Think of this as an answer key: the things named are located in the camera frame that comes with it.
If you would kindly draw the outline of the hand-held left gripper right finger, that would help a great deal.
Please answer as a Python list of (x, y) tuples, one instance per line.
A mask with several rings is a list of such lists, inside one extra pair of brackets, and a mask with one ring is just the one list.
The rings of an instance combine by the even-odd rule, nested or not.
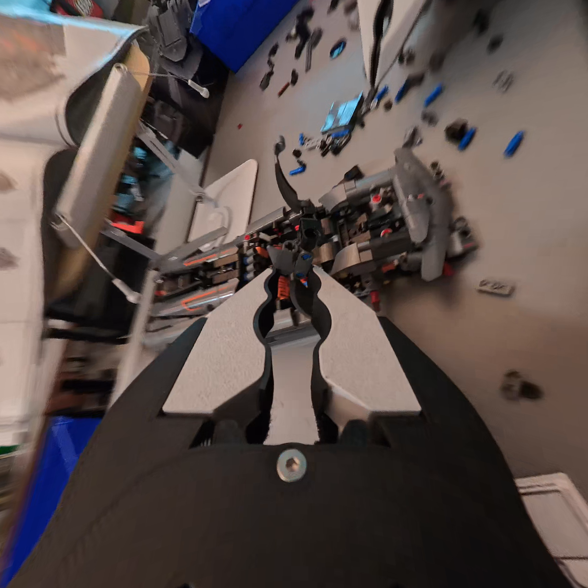
[(310, 273), (311, 401), (319, 441), (334, 443), (350, 422), (418, 417), (422, 407), (380, 317), (324, 270)]

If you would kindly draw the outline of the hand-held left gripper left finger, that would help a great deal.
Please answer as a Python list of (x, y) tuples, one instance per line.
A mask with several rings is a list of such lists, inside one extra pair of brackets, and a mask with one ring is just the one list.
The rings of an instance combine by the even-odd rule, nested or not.
[(166, 415), (232, 420), (247, 442), (267, 439), (275, 296), (276, 271), (266, 269), (208, 316), (162, 407)]

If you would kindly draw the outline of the small grey lego sub-assembly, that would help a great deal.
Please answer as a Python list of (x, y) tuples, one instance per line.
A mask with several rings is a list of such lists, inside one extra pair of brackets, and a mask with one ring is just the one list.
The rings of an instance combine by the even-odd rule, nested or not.
[(304, 249), (297, 240), (287, 240), (281, 247), (268, 246), (273, 273), (279, 276), (290, 276), (308, 288), (308, 275), (311, 272), (314, 254)]

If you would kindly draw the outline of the grey lego car model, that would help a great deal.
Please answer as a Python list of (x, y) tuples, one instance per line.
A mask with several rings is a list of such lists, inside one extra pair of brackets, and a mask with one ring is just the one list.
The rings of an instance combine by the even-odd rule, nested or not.
[(394, 165), (365, 177), (355, 168), (318, 204), (303, 200), (288, 182), (280, 162), (285, 139), (274, 146), (275, 176), (284, 206), (224, 235), (217, 231), (176, 251), (158, 269), (160, 286), (143, 335), (149, 348), (163, 348), (196, 319), (204, 318), (265, 269), (270, 250), (293, 252), (288, 277), (277, 287), (277, 331), (307, 320), (295, 310), (293, 281), (307, 285), (311, 263), (351, 294), (379, 311), (379, 289), (397, 275), (431, 282), (446, 275), (450, 261), (477, 248), (464, 217), (455, 217), (453, 199), (437, 161), (426, 166), (410, 148), (394, 151)]

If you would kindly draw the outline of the blue printed lego tile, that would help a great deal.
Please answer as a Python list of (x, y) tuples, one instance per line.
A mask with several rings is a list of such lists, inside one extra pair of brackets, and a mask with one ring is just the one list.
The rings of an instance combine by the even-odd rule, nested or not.
[(363, 104), (363, 93), (359, 93), (350, 100), (333, 102), (320, 129), (321, 135), (332, 135), (353, 130)]

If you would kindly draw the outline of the dark grey lego connector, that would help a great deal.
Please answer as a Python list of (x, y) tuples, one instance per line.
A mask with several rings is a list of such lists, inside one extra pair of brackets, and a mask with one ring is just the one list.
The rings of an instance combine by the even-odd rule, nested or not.
[(545, 395), (541, 387), (526, 380), (516, 370), (508, 370), (504, 373), (499, 392), (505, 399), (510, 401), (536, 401), (542, 399)]

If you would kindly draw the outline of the black lego set box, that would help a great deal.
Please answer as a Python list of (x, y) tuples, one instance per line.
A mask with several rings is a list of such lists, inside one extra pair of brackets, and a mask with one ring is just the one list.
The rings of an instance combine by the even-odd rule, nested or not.
[(168, 116), (179, 146), (199, 156), (213, 142), (229, 70), (190, 32), (196, 1), (150, 1), (145, 24), (152, 40), (152, 97)]

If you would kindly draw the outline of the lego instruction booklet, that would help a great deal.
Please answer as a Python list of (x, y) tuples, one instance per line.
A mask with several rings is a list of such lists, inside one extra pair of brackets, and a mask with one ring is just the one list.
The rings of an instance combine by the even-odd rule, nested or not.
[(46, 314), (44, 214), (112, 63), (146, 26), (1, 8), (1, 425), (26, 419)]

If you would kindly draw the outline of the blue storage bin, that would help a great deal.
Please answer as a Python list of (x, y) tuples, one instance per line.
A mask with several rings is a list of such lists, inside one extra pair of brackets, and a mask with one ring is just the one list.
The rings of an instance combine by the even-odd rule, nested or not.
[(208, 1), (197, 4), (190, 34), (236, 73), (297, 1)]
[(101, 420), (101, 417), (87, 416), (49, 418), (32, 485), (8, 548), (1, 587), (8, 586), (47, 528), (79, 457)]

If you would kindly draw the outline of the dark shelving unit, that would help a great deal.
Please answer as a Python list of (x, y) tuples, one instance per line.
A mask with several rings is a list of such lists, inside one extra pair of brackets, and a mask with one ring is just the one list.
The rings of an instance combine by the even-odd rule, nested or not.
[[(193, 124), (172, 107), (157, 104), (158, 113), (144, 115), (141, 124), (179, 163), (187, 182), (168, 168), (143, 139), (135, 138), (125, 173), (128, 196), (117, 196), (111, 222), (128, 224), (126, 229), (105, 226), (124, 233), (136, 245), (156, 254), (187, 243), (188, 227), (196, 208), (190, 191), (202, 179), (208, 146), (193, 133)], [(119, 365), (130, 340), (139, 305), (126, 300), (109, 282), (107, 274), (92, 261), (79, 286), (49, 305), (49, 317), (68, 327), (51, 327), (51, 337), (66, 340), (65, 379), (90, 380), (90, 385), (61, 385), (59, 395), (87, 394), (89, 401), (53, 401), (48, 411), (83, 412), (101, 410), (118, 377)]]

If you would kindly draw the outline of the wooden book stand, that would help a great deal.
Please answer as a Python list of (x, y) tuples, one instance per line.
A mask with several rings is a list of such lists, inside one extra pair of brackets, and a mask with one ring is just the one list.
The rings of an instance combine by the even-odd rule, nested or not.
[(50, 245), (47, 237), (42, 238), (46, 306), (72, 293), (84, 277), (135, 138), (189, 187), (194, 187), (197, 198), (203, 192), (141, 120), (155, 77), (137, 42), (132, 42), (124, 57), (112, 63), (68, 175), (55, 203), (44, 214), (55, 242)]

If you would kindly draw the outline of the white plastic tray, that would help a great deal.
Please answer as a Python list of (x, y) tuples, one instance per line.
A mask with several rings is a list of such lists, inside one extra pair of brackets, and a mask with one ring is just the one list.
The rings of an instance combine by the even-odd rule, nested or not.
[(587, 502), (564, 473), (515, 479), (548, 551), (573, 587), (587, 587)]

